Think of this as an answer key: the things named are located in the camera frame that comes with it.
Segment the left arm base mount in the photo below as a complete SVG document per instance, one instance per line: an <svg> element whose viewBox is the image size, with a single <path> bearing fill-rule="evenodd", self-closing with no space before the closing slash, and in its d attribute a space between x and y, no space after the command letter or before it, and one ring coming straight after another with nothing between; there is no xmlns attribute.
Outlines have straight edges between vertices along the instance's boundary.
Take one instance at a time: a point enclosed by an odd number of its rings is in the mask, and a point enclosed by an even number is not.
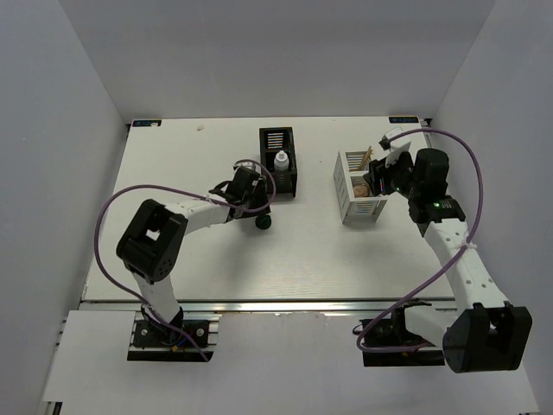
<svg viewBox="0 0 553 415"><path fill-rule="evenodd" d="M219 318L210 314L186 314L181 330L194 340L204 356L185 335L150 322L137 312L132 324L127 361L209 362L217 344Z"/></svg>

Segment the blue table sticker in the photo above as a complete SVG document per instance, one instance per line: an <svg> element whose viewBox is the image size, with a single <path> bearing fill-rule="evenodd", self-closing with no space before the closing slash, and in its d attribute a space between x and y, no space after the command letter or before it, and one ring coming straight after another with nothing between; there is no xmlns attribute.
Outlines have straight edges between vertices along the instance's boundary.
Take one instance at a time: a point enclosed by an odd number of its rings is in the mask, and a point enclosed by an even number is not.
<svg viewBox="0 0 553 415"><path fill-rule="evenodd" d="M389 116L391 124L418 124L419 119L416 116Z"/></svg>
<svg viewBox="0 0 553 415"><path fill-rule="evenodd" d="M159 127L162 124L160 119L135 119L131 123L132 128L139 127Z"/></svg>

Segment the right blue table sticker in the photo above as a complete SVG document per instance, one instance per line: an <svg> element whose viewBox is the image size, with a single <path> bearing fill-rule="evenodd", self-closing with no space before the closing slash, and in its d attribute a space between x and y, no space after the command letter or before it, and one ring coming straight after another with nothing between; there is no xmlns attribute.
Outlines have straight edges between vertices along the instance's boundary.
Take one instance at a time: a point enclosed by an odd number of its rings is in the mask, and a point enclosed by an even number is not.
<svg viewBox="0 0 553 415"><path fill-rule="evenodd" d="M391 124L418 124L419 119L416 116L389 116Z"/></svg>

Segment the green round compact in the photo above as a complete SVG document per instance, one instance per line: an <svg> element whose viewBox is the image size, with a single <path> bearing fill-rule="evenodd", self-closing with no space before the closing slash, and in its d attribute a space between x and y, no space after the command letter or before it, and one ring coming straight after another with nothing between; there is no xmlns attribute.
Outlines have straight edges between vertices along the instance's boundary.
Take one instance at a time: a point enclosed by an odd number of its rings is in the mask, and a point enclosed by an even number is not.
<svg viewBox="0 0 553 415"><path fill-rule="evenodd" d="M255 226L260 230L268 230L272 225L272 219L268 214L259 215L255 218Z"/></svg>

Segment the black slotted organizer box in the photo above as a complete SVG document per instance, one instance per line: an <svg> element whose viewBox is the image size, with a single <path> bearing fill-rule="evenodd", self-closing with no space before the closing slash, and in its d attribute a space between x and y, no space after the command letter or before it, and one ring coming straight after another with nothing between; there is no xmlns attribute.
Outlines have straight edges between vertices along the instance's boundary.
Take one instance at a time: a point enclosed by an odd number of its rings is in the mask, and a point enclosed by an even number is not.
<svg viewBox="0 0 553 415"><path fill-rule="evenodd" d="M297 162L293 129L291 127L261 128L259 130L261 164L270 172L267 192L296 196Z"/></svg>

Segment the white lotion bottle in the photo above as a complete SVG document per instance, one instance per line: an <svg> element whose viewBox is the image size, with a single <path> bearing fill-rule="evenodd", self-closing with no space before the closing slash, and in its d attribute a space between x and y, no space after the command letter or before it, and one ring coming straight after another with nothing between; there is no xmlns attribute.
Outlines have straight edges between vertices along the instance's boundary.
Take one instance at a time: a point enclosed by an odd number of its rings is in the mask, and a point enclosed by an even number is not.
<svg viewBox="0 0 553 415"><path fill-rule="evenodd" d="M289 169L289 156L284 150L280 150L276 153L274 158L274 170L276 172L284 172Z"/></svg>

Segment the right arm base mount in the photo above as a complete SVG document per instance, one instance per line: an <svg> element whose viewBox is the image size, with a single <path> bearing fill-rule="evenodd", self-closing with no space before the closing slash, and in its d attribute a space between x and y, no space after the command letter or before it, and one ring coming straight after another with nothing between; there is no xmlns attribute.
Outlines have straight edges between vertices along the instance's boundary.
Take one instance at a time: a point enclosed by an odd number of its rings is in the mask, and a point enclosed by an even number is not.
<svg viewBox="0 0 553 415"><path fill-rule="evenodd" d="M359 337L366 326L372 327L362 340L372 350L362 353L365 367L439 367L445 364L442 336L452 317L431 303L409 301L377 322L360 320L352 334Z"/></svg>

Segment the peach makeup sponge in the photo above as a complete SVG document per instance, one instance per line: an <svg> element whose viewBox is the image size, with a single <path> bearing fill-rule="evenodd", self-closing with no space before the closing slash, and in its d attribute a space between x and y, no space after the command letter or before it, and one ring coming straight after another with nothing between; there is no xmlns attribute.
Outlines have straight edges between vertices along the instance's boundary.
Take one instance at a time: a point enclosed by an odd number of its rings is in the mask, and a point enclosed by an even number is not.
<svg viewBox="0 0 553 415"><path fill-rule="evenodd" d="M355 198L364 198L371 196L371 190L368 186L359 184L353 187L353 195Z"/></svg>

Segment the white slotted organizer box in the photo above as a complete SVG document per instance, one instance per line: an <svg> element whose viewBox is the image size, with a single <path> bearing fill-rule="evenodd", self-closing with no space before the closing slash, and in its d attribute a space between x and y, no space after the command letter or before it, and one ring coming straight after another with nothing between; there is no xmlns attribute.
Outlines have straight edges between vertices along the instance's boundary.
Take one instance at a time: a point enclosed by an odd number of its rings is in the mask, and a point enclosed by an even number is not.
<svg viewBox="0 0 553 415"><path fill-rule="evenodd" d="M333 179L340 219L348 222L376 222L385 208L387 197L374 195L364 175L372 160L372 148L338 152Z"/></svg>

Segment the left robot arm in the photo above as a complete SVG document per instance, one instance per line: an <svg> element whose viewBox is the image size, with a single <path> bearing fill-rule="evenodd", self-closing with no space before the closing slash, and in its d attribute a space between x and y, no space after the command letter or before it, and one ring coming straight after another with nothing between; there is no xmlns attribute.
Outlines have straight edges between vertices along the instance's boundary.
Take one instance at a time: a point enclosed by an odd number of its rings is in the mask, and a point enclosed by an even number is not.
<svg viewBox="0 0 553 415"><path fill-rule="evenodd" d="M165 345L181 339L183 311L170 274L186 236L204 228L254 217L270 227L270 202L276 184L251 163L234 167L234 176L189 200L162 204L144 201L116 248L117 256L133 275L143 301L143 314L153 323L153 335Z"/></svg>

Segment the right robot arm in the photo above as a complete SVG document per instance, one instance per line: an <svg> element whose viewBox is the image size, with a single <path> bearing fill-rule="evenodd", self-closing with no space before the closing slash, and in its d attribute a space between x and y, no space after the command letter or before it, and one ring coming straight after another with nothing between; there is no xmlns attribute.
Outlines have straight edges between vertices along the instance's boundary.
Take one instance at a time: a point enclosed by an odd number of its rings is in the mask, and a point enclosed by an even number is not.
<svg viewBox="0 0 553 415"><path fill-rule="evenodd" d="M360 344L368 353L384 354L439 348L458 374L514 371L522 361L532 317L494 284L469 240L461 206L447 193L448 170L447 154L433 149L414 156L396 150L369 162L364 179L374 195L406 198L411 220L445 269L457 314L449 316L411 297L390 318L368 322Z"/></svg>

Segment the left blue table sticker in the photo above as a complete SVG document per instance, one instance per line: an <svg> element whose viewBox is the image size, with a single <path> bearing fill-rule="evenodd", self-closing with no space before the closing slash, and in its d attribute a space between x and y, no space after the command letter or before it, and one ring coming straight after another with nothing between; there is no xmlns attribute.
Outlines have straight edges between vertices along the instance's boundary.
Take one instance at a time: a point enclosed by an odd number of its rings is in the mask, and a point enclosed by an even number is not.
<svg viewBox="0 0 553 415"><path fill-rule="evenodd" d="M160 119L135 119L131 123L132 128L139 127L159 127L162 124Z"/></svg>

